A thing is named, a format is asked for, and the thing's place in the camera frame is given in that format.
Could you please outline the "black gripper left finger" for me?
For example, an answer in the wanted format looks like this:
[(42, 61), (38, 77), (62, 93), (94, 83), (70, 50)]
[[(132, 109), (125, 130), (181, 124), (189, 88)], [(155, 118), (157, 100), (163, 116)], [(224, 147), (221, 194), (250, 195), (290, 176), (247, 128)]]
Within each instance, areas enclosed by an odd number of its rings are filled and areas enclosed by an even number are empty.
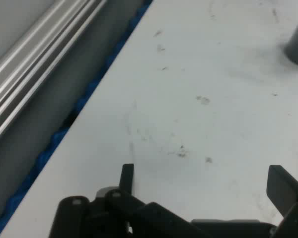
[(158, 205), (132, 195), (134, 165), (122, 166), (117, 187), (90, 201), (84, 196), (60, 201), (51, 238), (199, 238), (201, 231)]

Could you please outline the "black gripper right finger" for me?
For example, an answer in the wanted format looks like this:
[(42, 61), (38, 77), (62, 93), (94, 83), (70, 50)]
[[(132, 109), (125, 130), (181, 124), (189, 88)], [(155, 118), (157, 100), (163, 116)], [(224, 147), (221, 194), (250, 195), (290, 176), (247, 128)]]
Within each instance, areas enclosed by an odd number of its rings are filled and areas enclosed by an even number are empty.
[(298, 181), (280, 165), (270, 165), (266, 193), (283, 216), (274, 238), (298, 238)]

